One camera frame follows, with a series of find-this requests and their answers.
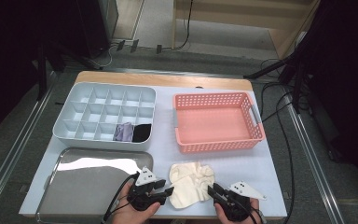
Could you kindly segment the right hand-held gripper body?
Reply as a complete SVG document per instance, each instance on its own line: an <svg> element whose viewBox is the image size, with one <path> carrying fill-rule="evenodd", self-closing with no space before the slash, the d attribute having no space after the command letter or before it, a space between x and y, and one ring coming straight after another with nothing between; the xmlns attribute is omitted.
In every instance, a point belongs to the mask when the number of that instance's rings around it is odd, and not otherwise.
<svg viewBox="0 0 358 224"><path fill-rule="evenodd" d="M257 200L266 196L240 181L231 184L220 200L213 200L216 214L222 222L265 222L262 212L256 208Z"/></svg>

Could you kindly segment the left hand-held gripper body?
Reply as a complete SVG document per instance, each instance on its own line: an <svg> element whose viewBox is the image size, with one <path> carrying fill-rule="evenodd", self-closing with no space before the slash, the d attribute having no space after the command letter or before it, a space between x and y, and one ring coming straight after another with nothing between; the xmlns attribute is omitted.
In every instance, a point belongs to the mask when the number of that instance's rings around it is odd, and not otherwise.
<svg viewBox="0 0 358 224"><path fill-rule="evenodd" d="M164 191L154 193L154 183L160 179L145 166L136 174L135 183L131 186L127 200L137 211L144 211L153 203L164 205L166 197Z"/></svg>

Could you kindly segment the grey divided storage box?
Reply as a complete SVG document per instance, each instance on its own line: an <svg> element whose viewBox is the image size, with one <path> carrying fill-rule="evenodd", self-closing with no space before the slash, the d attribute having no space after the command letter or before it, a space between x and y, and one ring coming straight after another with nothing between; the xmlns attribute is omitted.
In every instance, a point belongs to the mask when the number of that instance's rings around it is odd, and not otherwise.
<svg viewBox="0 0 358 224"><path fill-rule="evenodd" d="M146 151L156 101L150 87L79 82L63 104L53 135L69 147Z"/></svg>

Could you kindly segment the pink plastic basket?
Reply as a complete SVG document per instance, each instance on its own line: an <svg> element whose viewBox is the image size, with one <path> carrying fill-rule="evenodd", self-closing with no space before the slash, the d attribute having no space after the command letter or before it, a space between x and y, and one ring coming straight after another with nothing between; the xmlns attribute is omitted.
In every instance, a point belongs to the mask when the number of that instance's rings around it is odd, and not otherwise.
<svg viewBox="0 0 358 224"><path fill-rule="evenodd" d="M183 153L249 149L265 139L246 91L179 93L172 98L174 131Z"/></svg>

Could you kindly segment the translucent grey box lid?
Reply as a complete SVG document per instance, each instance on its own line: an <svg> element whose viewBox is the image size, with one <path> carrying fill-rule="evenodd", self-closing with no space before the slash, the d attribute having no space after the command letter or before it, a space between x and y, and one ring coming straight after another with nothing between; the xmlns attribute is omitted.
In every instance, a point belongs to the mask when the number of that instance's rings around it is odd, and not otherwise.
<svg viewBox="0 0 358 224"><path fill-rule="evenodd" d="M67 148L58 158L36 210L41 224L99 224L123 181L143 167L146 152Z"/></svg>

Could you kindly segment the person's left hand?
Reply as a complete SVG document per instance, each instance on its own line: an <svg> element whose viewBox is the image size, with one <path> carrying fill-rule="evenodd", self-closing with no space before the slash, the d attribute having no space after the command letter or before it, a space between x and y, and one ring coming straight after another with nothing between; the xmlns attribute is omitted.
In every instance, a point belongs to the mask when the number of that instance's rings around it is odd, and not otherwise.
<svg viewBox="0 0 358 224"><path fill-rule="evenodd" d="M126 183L118 196L117 211L113 213L112 224L144 224L160 208L160 203L153 203L144 211L137 211L127 200L131 183Z"/></svg>

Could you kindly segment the black tripod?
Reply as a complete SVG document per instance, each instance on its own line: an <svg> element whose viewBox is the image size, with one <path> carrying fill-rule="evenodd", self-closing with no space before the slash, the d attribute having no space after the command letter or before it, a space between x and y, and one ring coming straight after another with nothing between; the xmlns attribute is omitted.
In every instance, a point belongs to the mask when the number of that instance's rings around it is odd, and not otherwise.
<svg viewBox="0 0 358 224"><path fill-rule="evenodd" d="M300 89L303 82L303 76L306 73L305 65L302 62L303 51L304 50L301 47L297 47L289 56L261 69L258 72L251 75L245 75L243 78L256 79L272 72L273 70L283 67L278 80L281 84L288 84L292 78L295 79L292 104L295 111L299 113Z"/></svg>

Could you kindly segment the black curtain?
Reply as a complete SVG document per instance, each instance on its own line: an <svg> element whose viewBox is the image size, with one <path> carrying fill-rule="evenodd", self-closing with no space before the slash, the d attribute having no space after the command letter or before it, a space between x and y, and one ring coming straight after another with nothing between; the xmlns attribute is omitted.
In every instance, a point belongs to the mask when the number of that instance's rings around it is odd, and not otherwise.
<svg viewBox="0 0 358 224"><path fill-rule="evenodd" d="M310 89L337 130L329 143L358 168L358 0L321 0L304 40Z"/></svg>
<svg viewBox="0 0 358 224"><path fill-rule="evenodd" d="M0 0L0 124L38 86L37 48L51 41L52 7L64 0Z"/></svg>

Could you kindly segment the black metal stand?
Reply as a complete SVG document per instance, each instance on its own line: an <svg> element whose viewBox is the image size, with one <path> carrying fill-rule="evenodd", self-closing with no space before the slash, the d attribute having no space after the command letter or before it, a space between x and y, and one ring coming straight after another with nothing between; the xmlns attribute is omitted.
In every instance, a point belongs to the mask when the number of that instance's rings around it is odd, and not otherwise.
<svg viewBox="0 0 358 224"><path fill-rule="evenodd" d="M46 61L49 61L54 71L62 71L65 64L62 59L62 54L69 56L75 61L81 63L91 71L102 70L100 65L94 65L83 57L75 54L67 47L53 41L42 40L37 48L37 76L38 76L38 96L37 101L40 101L46 94L48 89Z"/></svg>

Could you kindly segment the dark metal cabinet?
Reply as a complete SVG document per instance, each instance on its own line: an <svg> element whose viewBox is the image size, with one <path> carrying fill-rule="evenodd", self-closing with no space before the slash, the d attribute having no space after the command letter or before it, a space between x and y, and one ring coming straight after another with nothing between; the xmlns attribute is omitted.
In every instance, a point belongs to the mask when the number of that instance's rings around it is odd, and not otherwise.
<svg viewBox="0 0 358 224"><path fill-rule="evenodd" d="M76 0L86 55L96 58L111 44L117 26L117 0Z"/></svg>

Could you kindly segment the light wooden cabinet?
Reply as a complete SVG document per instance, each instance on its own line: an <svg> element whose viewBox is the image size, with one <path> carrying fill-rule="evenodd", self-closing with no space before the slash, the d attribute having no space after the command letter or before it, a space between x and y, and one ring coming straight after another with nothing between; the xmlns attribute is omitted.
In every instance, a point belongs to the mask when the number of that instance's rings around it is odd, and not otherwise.
<svg viewBox="0 0 358 224"><path fill-rule="evenodd" d="M176 21L217 22L267 28L280 59L287 57L302 32L310 28L321 0L173 0L172 42Z"/></svg>

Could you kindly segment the metal floor rail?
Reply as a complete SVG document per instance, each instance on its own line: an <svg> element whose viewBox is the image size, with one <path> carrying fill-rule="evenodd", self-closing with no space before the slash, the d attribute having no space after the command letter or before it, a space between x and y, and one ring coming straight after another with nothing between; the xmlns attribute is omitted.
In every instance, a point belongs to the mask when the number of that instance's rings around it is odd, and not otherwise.
<svg viewBox="0 0 358 224"><path fill-rule="evenodd" d="M37 100L37 89L32 88L0 124L0 195L12 170L34 131L60 74L48 74L48 87Z"/></svg>
<svg viewBox="0 0 358 224"><path fill-rule="evenodd" d="M308 129L300 114L291 105L287 106L288 117L293 123L289 131L292 141L293 162L296 181L295 222L309 210L320 215L317 221L330 224L345 224L335 193L330 185L323 165L317 155L317 147L312 143Z"/></svg>

